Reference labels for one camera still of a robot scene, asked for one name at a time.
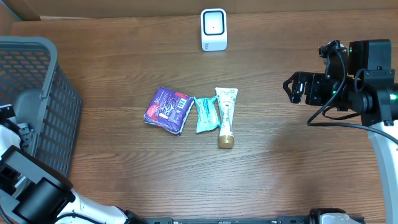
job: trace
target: snack package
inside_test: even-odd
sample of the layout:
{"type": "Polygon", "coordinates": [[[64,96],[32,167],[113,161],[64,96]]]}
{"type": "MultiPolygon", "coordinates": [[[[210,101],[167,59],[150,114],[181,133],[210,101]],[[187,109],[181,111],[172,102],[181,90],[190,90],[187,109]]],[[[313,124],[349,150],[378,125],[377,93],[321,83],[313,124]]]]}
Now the snack package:
{"type": "Polygon", "coordinates": [[[179,136],[192,105],[192,96],[159,87],[145,112],[144,121],[179,136]]]}
{"type": "Polygon", "coordinates": [[[217,110],[214,106],[214,102],[217,100],[217,96],[212,98],[200,98],[195,100],[195,104],[198,110],[198,124],[197,133],[203,131],[211,131],[220,125],[220,120],[218,119],[217,110]]]}

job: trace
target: wall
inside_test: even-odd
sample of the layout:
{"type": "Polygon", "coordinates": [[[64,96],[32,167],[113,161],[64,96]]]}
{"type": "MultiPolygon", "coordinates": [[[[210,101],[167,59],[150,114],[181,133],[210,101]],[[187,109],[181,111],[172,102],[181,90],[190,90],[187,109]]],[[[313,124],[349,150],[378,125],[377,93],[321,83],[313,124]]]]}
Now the wall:
{"type": "Polygon", "coordinates": [[[7,7],[0,0],[0,35],[9,35],[11,24],[17,19],[9,12],[7,7]]]}
{"type": "Polygon", "coordinates": [[[380,9],[398,7],[396,0],[5,0],[23,17],[139,17],[200,14],[222,7],[227,13],[380,9]]]}

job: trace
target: white tube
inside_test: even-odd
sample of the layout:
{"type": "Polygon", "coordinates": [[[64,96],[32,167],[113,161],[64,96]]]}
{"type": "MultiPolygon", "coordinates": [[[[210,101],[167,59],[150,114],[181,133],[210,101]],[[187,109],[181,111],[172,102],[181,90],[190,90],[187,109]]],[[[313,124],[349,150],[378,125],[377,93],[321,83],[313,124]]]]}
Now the white tube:
{"type": "Polygon", "coordinates": [[[224,149],[232,149],[234,146],[234,134],[232,133],[232,119],[234,116],[236,95],[238,89],[216,87],[218,107],[220,108],[221,129],[218,137],[218,145],[224,149]]]}

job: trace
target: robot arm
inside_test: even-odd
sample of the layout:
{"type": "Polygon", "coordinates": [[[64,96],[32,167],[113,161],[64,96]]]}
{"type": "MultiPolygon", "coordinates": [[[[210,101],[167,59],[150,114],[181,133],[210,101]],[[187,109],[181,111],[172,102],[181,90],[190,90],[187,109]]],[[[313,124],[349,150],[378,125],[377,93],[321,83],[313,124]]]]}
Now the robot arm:
{"type": "Polygon", "coordinates": [[[296,72],[284,83],[284,90],[291,103],[300,103],[304,94],[307,96],[306,104],[322,106],[308,120],[309,126],[340,126],[368,131],[379,163],[386,223],[398,224],[398,86],[394,84],[395,70],[391,69],[391,42],[350,42],[348,56],[347,49],[335,40],[319,47],[319,55],[326,59],[325,73],[296,72]],[[327,106],[357,113],[331,118],[325,115],[329,110],[327,106]],[[362,125],[311,123],[320,113],[334,120],[361,116],[362,125]]]}
{"type": "MultiPolygon", "coordinates": [[[[383,122],[374,124],[379,129],[398,139],[398,120],[393,126],[385,126],[383,122]]],[[[386,206],[386,223],[398,223],[398,146],[388,138],[368,132],[374,152],[379,163],[381,184],[386,206]]]]}
{"type": "Polygon", "coordinates": [[[86,197],[78,195],[73,189],[72,194],[75,196],[75,200],[68,203],[58,214],[57,218],[59,221],[57,221],[56,224],[93,223],[93,221],[84,220],[79,217],[68,216],[71,214],[83,215],[98,223],[125,224],[128,220],[127,215],[115,206],[105,206],[94,202],[86,197]]]}

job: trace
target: purple snack package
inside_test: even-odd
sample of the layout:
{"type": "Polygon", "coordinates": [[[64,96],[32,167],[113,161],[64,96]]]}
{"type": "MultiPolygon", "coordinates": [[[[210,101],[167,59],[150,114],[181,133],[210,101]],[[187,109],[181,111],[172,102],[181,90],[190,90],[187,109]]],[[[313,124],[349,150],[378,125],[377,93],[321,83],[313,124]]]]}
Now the purple snack package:
{"type": "Polygon", "coordinates": [[[179,136],[192,105],[192,96],[159,87],[145,112],[144,121],[179,136]]]}

